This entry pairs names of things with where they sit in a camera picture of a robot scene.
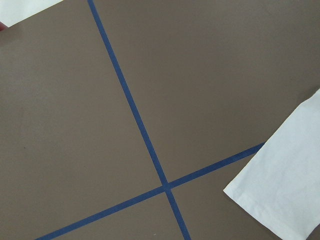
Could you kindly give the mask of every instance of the white fabric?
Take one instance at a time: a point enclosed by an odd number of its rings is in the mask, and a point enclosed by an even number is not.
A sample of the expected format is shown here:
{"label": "white fabric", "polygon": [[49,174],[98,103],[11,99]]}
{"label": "white fabric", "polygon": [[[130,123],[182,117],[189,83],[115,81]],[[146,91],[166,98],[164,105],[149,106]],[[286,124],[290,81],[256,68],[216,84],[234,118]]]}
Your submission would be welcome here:
{"label": "white fabric", "polygon": [[223,191],[283,240],[308,237],[320,224],[320,90]]}
{"label": "white fabric", "polygon": [[62,0],[0,0],[0,22],[7,27],[55,5]]}

